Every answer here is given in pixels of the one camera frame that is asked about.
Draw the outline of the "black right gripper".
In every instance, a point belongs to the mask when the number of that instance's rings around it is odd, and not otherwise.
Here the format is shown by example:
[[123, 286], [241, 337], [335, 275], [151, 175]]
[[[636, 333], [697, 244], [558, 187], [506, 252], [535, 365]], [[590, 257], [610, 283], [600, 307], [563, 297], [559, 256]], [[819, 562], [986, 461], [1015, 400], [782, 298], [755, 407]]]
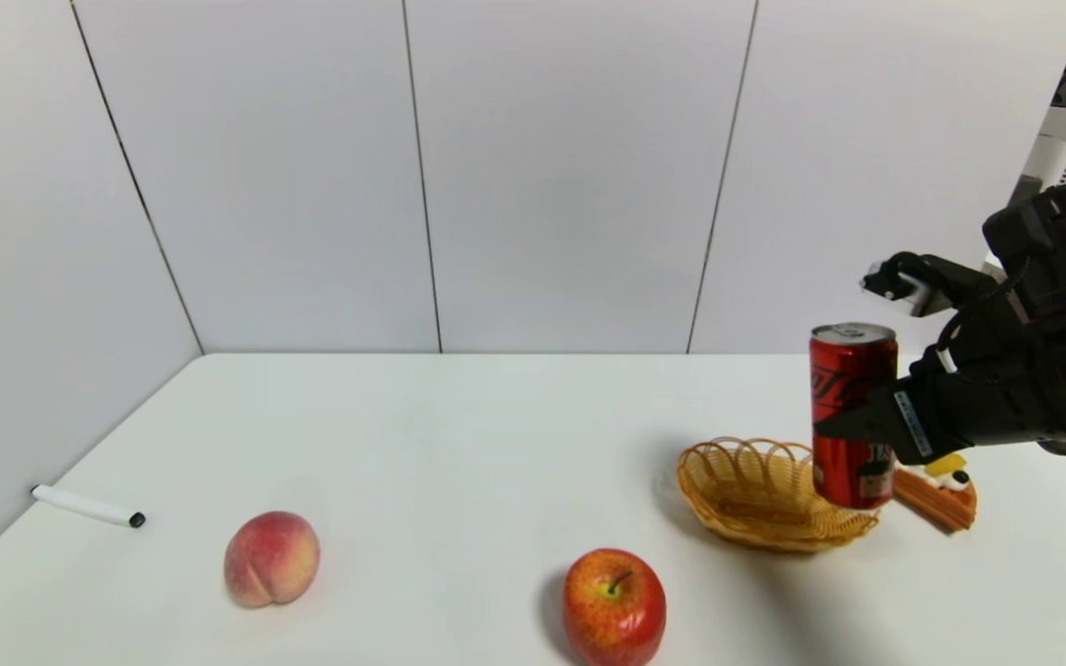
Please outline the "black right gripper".
[[872, 388], [815, 417], [813, 434], [881, 441], [905, 464], [926, 464], [951, 452], [1052, 436], [1039, 389], [1023, 381], [912, 372], [892, 388]]

